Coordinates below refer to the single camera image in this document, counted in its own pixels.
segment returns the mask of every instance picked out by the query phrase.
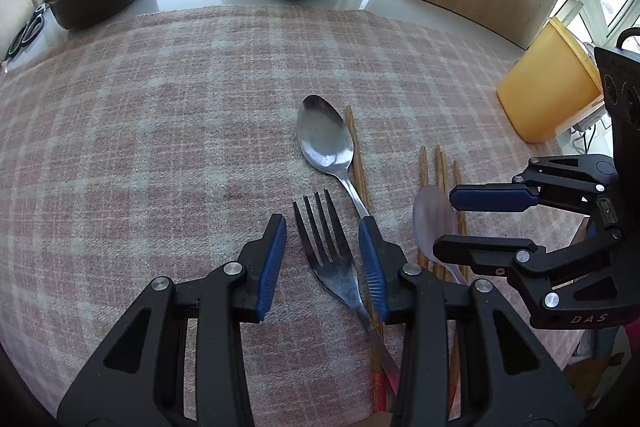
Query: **yellow plastic tub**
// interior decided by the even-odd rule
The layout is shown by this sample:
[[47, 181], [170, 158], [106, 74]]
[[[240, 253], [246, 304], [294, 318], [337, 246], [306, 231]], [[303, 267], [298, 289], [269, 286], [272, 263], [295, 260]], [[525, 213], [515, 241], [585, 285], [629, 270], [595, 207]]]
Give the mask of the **yellow plastic tub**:
[[498, 85], [498, 98], [520, 137], [540, 144], [577, 123], [602, 98], [600, 73], [554, 17]]

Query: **plastic spoon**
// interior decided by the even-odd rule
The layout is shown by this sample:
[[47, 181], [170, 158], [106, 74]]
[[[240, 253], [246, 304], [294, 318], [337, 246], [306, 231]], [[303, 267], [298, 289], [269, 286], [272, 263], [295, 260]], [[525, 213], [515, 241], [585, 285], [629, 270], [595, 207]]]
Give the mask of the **plastic spoon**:
[[468, 285], [458, 265], [443, 263], [433, 254], [433, 244], [445, 233], [456, 233], [453, 207], [437, 185], [421, 187], [414, 200], [414, 234], [418, 248], [427, 259], [449, 270], [457, 283]]

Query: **pink checkered cloth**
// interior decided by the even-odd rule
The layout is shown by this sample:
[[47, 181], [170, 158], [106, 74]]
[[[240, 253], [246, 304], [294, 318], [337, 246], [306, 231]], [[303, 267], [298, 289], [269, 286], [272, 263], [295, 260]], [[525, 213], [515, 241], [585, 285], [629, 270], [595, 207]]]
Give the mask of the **pink checkered cloth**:
[[[501, 109], [495, 84], [512, 65], [482, 43], [364, 11], [224, 6], [98, 28], [10, 71], [0, 78], [2, 345], [55, 412], [152, 278], [204, 277], [282, 213], [273, 307], [242, 329], [256, 423], [365, 417], [369, 347], [308, 269], [291, 200], [329, 188], [354, 253], [358, 219], [338, 182], [303, 159], [298, 107], [308, 94], [353, 106], [370, 210], [415, 259], [420, 146], [440, 143], [470, 183], [507, 181], [530, 156], [559, 154], [555, 143], [525, 144]], [[549, 249], [569, 244], [579, 222], [546, 208], [468, 215], [469, 233]], [[536, 334], [564, 365], [580, 333]], [[399, 328], [386, 338], [399, 360]], [[186, 384], [193, 410], [192, 363]]]

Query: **yellow lid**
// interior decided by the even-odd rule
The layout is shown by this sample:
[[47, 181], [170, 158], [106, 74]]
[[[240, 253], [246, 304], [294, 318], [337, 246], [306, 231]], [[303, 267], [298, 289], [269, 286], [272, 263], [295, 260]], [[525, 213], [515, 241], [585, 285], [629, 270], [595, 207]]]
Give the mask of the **yellow lid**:
[[578, 40], [575, 38], [575, 35], [571, 33], [567, 27], [560, 22], [557, 17], [551, 17], [549, 19], [549, 23], [558, 31], [558, 33], [562, 36], [562, 38], [566, 41], [566, 43], [570, 46], [575, 55], [580, 59], [582, 66], [587, 70], [589, 77], [593, 83], [598, 87], [599, 91], [602, 93], [602, 82], [600, 81], [600, 72], [598, 71], [598, 67], [594, 64], [591, 58], [587, 55], [587, 52], [584, 51]]

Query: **chopstick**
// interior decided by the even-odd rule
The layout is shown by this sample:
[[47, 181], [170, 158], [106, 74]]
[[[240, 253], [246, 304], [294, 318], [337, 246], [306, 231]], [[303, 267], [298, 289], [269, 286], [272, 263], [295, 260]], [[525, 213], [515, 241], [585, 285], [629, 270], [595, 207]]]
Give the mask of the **chopstick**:
[[[355, 119], [353, 118], [353, 110], [351, 106], [347, 106], [344, 109], [345, 121], [347, 127], [353, 138], [353, 177], [356, 185], [356, 191], [362, 200], [362, 203], [370, 211], [369, 194], [367, 193], [367, 181], [364, 176], [364, 169], [362, 167], [362, 159], [360, 157], [360, 143], [358, 142], [358, 133], [356, 132]], [[380, 338], [384, 340], [384, 333], [382, 322], [380, 317], [375, 313], [371, 307], [371, 299], [369, 292], [365, 298], [365, 306], [371, 317], [376, 330], [380, 334]], [[386, 377], [385, 372], [382, 369], [382, 365], [378, 360], [378, 356], [373, 348], [371, 348], [371, 371], [373, 373], [373, 412], [385, 412], [386, 411]]]
[[[436, 165], [436, 184], [444, 194], [449, 195], [449, 176], [447, 175], [447, 158], [444, 156], [442, 152], [442, 148], [440, 144], [436, 144], [436, 154], [435, 154], [435, 165]], [[434, 263], [433, 273], [438, 277], [438, 279], [443, 279], [445, 281], [453, 281], [453, 278], [449, 274], [449, 270], [444, 268], [441, 264]]]
[[[420, 187], [425, 187], [429, 184], [429, 171], [427, 166], [427, 148], [425, 146], [420, 147]], [[429, 260], [418, 248], [418, 264], [427, 269], [433, 271], [429, 267]]]
[[[422, 149], [420, 149], [420, 184], [422, 184]], [[436, 168], [436, 183], [440, 187], [444, 194], [449, 194], [449, 177], [447, 175], [447, 157], [440, 147], [440, 144], [436, 144], [435, 149], [435, 168]], [[462, 175], [460, 174], [460, 163], [453, 162], [453, 180], [456, 185], [462, 183]], [[466, 215], [463, 211], [458, 211], [458, 233], [466, 235]], [[468, 278], [468, 266], [461, 266], [460, 271], [465, 279]], [[443, 266], [433, 263], [433, 273], [439, 278], [452, 281], [449, 271]], [[460, 347], [458, 345], [458, 330], [455, 331], [453, 337], [453, 349], [451, 352], [451, 358], [449, 360], [449, 388], [447, 393], [447, 414], [451, 413], [453, 402], [456, 398], [456, 391], [458, 389], [458, 382], [460, 381]]]

